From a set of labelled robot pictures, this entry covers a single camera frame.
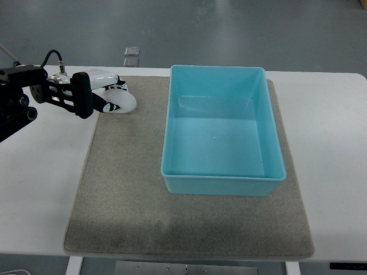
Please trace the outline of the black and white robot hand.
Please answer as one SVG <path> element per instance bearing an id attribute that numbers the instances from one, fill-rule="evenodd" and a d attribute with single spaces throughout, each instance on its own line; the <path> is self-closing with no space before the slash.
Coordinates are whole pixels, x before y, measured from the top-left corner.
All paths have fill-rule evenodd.
<path id="1" fill-rule="evenodd" d="M 66 73 L 48 76 L 44 83 L 31 86 L 30 91 L 36 102 L 56 105 L 86 119 L 95 111 L 92 94 L 102 93 L 110 85 L 127 86 L 116 73 L 91 69 L 72 76 Z"/>

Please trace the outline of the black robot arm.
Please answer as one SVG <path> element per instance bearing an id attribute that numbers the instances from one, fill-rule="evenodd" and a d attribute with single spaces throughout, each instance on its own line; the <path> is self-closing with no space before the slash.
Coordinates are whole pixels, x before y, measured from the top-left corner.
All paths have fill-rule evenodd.
<path id="1" fill-rule="evenodd" d="M 46 81 L 44 66 L 51 54 L 57 54 L 61 73 L 65 72 L 65 66 L 60 52 L 55 49 L 48 51 L 40 66 L 22 65 L 5 46 L 1 45 L 1 50 L 13 60 L 11 68 L 1 69 L 1 141 L 4 141 L 37 118 L 37 110 L 29 105 L 23 88 Z"/>

